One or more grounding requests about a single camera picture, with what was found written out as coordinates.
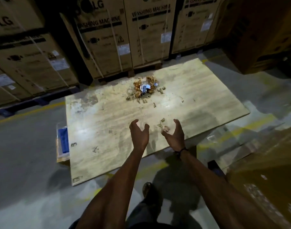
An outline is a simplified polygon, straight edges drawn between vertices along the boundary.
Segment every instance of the forearm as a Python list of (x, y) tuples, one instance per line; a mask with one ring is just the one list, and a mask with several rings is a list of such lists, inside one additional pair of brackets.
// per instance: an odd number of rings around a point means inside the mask
[(243, 197), (223, 178), (205, 167), (189, 152), (181, 159), (199, 188), (216, 222), (222, 228), (278, 228), (261, 210)]
[(138, 166), (144, 150), (134, 149), (122, 167), (91, 200), (77, 229), (123, 228)]

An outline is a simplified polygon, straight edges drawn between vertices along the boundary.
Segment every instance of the person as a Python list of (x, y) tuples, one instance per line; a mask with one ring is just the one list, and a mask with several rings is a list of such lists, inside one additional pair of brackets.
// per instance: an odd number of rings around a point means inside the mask
[[(143, 152), (149, 141), (149, 125), (144, 130), (130, 124), (133, 150), (122, 167), (90, 201), (80, 219), (70, 228), (174, 228), (157, 222), (162, 205), (161, 196), (151, 183), (143, 186), (144, 200), (137, 205), (126, 221), (128, 206)], [(185, 147), (184, 132), (179, 120), (174, 119), (174, 134), (162, 135), (177, 157), (188, 169), (204, 201), (220, 228), (279, 228), (267, 215), (243, 197), (225, 179), (217, 176), (195, 158)]]

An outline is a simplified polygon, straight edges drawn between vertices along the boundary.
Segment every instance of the person's left hand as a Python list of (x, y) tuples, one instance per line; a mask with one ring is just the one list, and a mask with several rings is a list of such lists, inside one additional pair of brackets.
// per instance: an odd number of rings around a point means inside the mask
[(141, 129), (137, 125), (138, 121), (139, 120), (136, 119), (130, 124), (130, 134), (132, 135), (134, 149), (141, 149), (142, 151), (144, 151), (149, 140), (150, 126), (148, 124), (145, 124), (144, 130), (141, 131)]

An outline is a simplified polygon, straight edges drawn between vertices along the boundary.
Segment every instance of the wooden table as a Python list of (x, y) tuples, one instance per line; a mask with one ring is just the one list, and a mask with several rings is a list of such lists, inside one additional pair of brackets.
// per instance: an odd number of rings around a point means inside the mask
[(185, 137), (191, 138), (249, 114), (243, 104), (199, 59), (170, 66), (154, 75), (161, 94), (155, 92), (147, 103), (127, 101), (135, 78), (66, 97), (72, 185), (120, 167), (133, 149), (129, 124), (139, 119), (150, 125), (147, 156), (168, 147), (158, 126), (175, 130), (179, 119)]

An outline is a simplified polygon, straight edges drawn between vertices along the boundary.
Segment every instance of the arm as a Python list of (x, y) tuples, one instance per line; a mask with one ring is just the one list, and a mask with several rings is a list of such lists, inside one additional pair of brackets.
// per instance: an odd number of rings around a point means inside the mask
[[(180, 151), (185, 147), (184, 132), (180, 122), (175, 119), (174, 122), (174, 134), (162, 134), (174, 151)], [(182, 151), (180, 158), (221, 228), (279, 228), (260, 209), (188, 151)]]
[(138, 166), (149, 140), (149, 125), (141, 131), (138, 120), (130, 125), (134, 149), (83, 212), (76, 229), (124, 228)]

